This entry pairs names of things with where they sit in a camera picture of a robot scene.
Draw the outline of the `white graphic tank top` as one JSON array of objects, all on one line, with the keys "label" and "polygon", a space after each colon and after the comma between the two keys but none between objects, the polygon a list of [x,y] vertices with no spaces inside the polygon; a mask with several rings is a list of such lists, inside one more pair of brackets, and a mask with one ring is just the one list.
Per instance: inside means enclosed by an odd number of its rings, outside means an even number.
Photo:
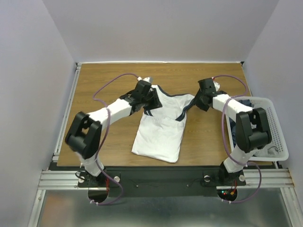
[{"label": "white graphic tank top", "polygon": [[176,163],[186,126],[187,111],[194,105],[194,96],[170,95],[159,85],[152,87],[156,89],[162,107],[144,110],[132,153]]}]

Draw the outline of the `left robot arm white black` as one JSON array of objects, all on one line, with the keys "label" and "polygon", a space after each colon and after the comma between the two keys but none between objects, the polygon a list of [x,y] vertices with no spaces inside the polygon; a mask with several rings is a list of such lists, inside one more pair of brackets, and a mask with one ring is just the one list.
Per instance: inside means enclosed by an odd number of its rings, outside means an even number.
[{"label": "left robot arm white black", "polygon": [[65,143],[78,155],[89,173],[89,181],[94,186],[101,186],[105,182],[105,174],[102,172],[105,167],[98,158],[98,152],[103,145],[100,142],[102,131],[106,131],[106,137],[112,123],[138,112],[141,108],[152,110],[162,107],[151,82],[150,77],[138,78],[133,90],[120,96],[109,106],[91,113],[79,112],[75,115]]}]

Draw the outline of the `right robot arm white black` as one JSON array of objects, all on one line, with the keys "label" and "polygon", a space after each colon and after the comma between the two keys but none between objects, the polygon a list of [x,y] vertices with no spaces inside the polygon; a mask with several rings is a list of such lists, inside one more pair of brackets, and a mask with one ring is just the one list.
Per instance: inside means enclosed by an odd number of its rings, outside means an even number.
[{"label": "right robot arm white black", "polygon": [[202,79],[198,83],[199,90],[194,104],[203,111],[213,108],[222,112],[223,137],[224,118],[227,116],[235,122],[236,145],[232,152],[226,151],[228,158],[220,164],[218,172],[218,181],[229,184],[238,179],[240,172],[257,150],[271,143],[267,113],[263,108],[246,106],[219,90],[213,78]]}]

